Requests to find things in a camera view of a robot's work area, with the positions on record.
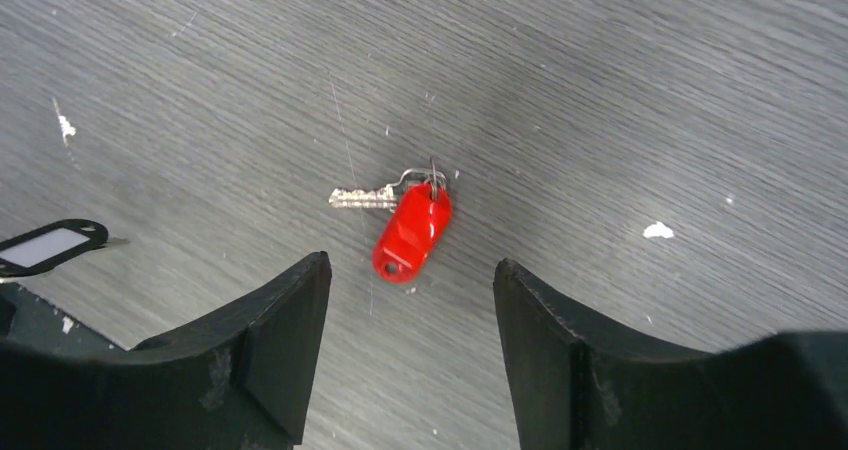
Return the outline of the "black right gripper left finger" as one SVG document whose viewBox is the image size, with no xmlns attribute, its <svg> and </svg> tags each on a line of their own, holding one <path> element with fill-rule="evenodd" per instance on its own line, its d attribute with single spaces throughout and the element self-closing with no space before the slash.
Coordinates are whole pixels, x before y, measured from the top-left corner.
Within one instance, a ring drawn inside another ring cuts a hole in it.
<svg viewBox="0 0 848 450">
<path fill-rule="evenodd" d="M 1 338 L 5 449 L 290 449 L 304 439 L 332 271 L 314 252 L 123 352 Z"/>
</svg>

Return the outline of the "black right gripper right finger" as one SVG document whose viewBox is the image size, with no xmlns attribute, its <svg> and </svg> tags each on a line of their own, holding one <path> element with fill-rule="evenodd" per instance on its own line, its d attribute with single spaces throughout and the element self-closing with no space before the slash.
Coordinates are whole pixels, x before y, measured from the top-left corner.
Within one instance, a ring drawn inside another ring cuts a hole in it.
<svg viewBox="0 0 848 450">
<path fill-rule="evenodd" d="M 847 445 L 843 332 L 783 332 L 709 353 L 623 325 L 509 259 L 493 292 L 524 449 Z"/>
</svg>

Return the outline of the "black key tag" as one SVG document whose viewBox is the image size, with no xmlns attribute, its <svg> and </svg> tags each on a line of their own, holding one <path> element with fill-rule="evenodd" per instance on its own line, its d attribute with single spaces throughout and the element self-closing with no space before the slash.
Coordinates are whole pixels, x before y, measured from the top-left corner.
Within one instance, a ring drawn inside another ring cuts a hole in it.
<svg viewBox="0 0 848 450">
<path fill-rule="evenodd" d="M 128 243 L 93 220 L 55 221 L 1 242 L 1 283 L 43 275 L 85 253 Z"/>
</svg>

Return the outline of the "red key tag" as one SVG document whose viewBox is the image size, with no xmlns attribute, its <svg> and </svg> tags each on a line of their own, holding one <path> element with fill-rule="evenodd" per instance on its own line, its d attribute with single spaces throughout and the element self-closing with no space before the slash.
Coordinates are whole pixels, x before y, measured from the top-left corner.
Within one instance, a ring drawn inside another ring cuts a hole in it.
<svg viewBox="0 0 848 450">
<path fill-rule="evenodd" d="M 372 252 L 375 272 L 402 284 L 418 276 L 451 222 L 453 205 L 447 190 L 422 183 L 401 198 Z"/>
</svg>

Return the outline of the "silver key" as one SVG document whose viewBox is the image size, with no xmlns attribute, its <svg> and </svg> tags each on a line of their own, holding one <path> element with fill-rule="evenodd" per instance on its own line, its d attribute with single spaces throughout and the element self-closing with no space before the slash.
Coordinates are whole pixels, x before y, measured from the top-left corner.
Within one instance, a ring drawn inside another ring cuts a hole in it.
<svg viewBox="0 0 848 450">
<path fill-rule="evenodd" d="M 331 192 L 328 203 L 333 208 L 380 209 L 394 212 L 407 191 L 424 183 L 447 189 L 448 178 L 433 166 L 409 168 L 401 173 L 396 182 L 375 189 L 336 188 Z"/>
</svg>

